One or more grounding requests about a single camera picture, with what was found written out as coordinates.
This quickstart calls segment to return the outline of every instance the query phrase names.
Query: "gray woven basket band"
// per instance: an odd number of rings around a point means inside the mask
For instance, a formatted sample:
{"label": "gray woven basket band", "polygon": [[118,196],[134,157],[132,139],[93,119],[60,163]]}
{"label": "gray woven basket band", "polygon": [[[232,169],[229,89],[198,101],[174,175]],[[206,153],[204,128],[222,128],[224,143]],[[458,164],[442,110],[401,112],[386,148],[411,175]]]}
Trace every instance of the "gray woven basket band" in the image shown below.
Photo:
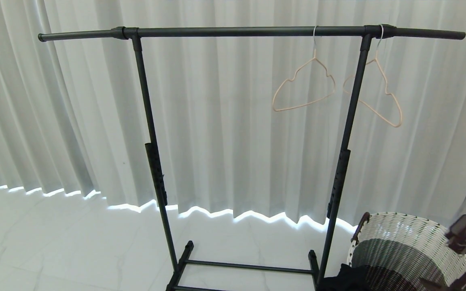
{"label": "gray woven basket band", "polygon": [[352,254],[352,267],[381,267],[395,271],[417,288],[418,278],[425,278],[445,285],[445,278],[438,266],[414,247],[391,240],[370,239],[362,241]]}

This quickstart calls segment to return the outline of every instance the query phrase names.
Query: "floor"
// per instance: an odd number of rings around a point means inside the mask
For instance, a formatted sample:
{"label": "floor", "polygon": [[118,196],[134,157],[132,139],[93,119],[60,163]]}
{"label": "floor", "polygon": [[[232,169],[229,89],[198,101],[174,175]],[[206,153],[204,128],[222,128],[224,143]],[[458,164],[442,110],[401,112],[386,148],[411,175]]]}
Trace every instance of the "floor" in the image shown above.
{"label": "floor", "polygon": [[[230,263],[309,268],[321,257],[326,227],[302,217],[190,210],[169,219],[179,257],[188,240],[191,258]],[[340,221],[327,275],[346,261],[353,227]],[[100,194],[81,195],[0,188],[0,291],[163,291],[172,276],[159,210],[109,209]],[[180,285],[226,290],[313,290],[299,274],[189,266]]]}

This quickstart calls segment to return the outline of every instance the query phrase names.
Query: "vertical pole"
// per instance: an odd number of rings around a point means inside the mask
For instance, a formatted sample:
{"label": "vertical pole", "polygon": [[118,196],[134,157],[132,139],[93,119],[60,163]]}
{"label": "vertical pole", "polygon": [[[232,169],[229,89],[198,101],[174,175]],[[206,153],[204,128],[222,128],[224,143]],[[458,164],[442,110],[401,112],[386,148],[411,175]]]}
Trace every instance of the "vertical pole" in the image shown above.
{"label": "vertical pole", "polygon": [[148,157],[148,164],[152,173],[152,180],[154,181],[154,188],[156,191],[157,203],[159,205],[159,212],[161,213],[161,221],[165,236],[167,239],[168,252],[170,253],[170,260],[174,272],[179,272],[176,251],[174,248],[174,240],[170,232],[170,224],[168,223],[168,215],[166,210],[167,197],[165,186],[163,184],[163,173],[161,171],[161,162],[159,159],[159,151],[157,147],[156,130],[154,128],[154,118],[152,117],[152,105],[150,104],[150,96],[148,95],[148,85],[146,83],[145,64],[143,61],[143,52],[141,48],[141,38],[134,35],[132,38],[134,53],[136,55],[136,65],[138,67],[139,82],[141,85],[141,94],[143,95],[143,103],[145,106],[146,123],[148,125],[148,134],[150,135],[150,143],[146,144],[146,153]]}
{"label": "vertical pole", "polygon": [[332,187],[332,196],[330,198],[329,210],[327,217],[328,229],[327,236],[325,239],[325,246],[323,248],[323,254],[320,264],[320,276],[316,284],[316,289],[319,289],[320,282],[325,278],[325,271],[328,262],[328,255],[330,253],[330,247],[332,245],[333,232],[335,229],[335,221],[337,220],[337,213],[339,210],[339,202],[341,201],[341,194],[344,186],[344,178],[346,177],[346,170],[348,168],[348,160],[350,158],[350,150],[348,149],[348,142],[350,141],[350,134],[352,133],[352,127],[354,124],[355,110],[357,109],[357,101],[359,100],[359,93],[362,85],[362,76],[364,75],[364,68],[366,67],[366,61],[368,59],[368,51],[370,50],[371,39],[373,35],[367,34],[362,37],[359,62],[357,64],[357,71],[355,72],[354,87],[352,90],[352,97],[350,99],[350,105],[348,106],[348,115],[346,117],[346,124],[344,126],[343,139],[341,142],[341,150],[339,152],[339,160],[337,168],[335,170],[335,178]]}

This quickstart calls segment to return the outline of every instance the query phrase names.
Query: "curtain fold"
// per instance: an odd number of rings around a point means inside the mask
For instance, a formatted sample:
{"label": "curtain fold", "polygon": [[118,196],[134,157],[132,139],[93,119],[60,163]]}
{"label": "curtain fold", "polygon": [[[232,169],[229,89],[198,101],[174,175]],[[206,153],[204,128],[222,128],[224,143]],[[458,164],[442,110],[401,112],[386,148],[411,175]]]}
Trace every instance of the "curtain fold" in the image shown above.
{"label": "curtain fold", "polygon": [[[305,26],[389,23],[466,32],[466,1],[0,1],[0,184],[93,189],[110,205],[155,198],[144,105],[130,41],[41,43],[37,33],[115,26]],[[355,72],[358,37],[144,38],[144,63],[170,204],[183,212],[285,212],[322,223]],[[370,58],[378,40],[373,40]],[[404,122],[358,106],[339,217],[399,211],[450,223],[466,196],[466,38],[379,45]],[[351,91],[353,81],[347,82]],[[360,99],[398,111],[374,64]]]}

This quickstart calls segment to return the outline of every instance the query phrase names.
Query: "black cloth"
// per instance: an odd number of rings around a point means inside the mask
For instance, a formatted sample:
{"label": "black cloth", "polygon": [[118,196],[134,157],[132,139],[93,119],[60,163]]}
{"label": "black cloth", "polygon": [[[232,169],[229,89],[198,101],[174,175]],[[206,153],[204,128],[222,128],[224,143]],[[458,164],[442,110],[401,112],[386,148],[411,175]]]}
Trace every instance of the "black cloth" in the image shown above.
{"label": "black cloth", "polygon": [[371,291],[366,283],[366,267],[351,268],[342,264],[339,274],[324,278],[320,283],[320,291]]}

